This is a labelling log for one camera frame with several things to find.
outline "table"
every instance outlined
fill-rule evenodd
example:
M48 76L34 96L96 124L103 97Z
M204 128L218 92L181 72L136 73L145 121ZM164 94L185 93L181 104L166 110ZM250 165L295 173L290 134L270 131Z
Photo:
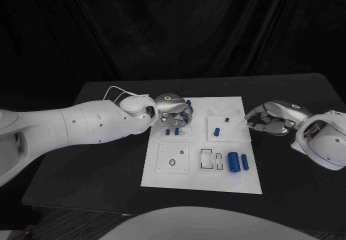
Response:
M76 104L102 100L112 85L138 94L174 92L182 97L241 96L244 109L286 100L315 114L346 112L346 105L321 74L204 79L89 82ZM112 90L116 99L120 91ZM99 145L50 152L22 202L139 215L178 206L231 210L292 228L346 233L346 168L332 171L292 149L295 137L251 131L263 195L142 187L151 131Z

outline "robotic hand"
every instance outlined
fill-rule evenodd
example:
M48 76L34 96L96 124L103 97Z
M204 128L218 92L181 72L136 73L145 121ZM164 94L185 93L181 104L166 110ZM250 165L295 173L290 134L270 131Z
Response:
M329 111L313 115L303 107L286 101L270 101L247 114L250 120L262 114L264 124L247 125L251 129L285 136L298 130L292 147L331 170L346 166L346 114Z
M192 107L176 94L161 95L155 101L148 94L125 93L132 96L119 103L119 98L113 102L104 96L104 100L64 109L34 112L0 110L0 186L42 154L55 149L102 144L138 135L159 118L171 126L181 126L192 120ZM184 121L175 119L181 112Z

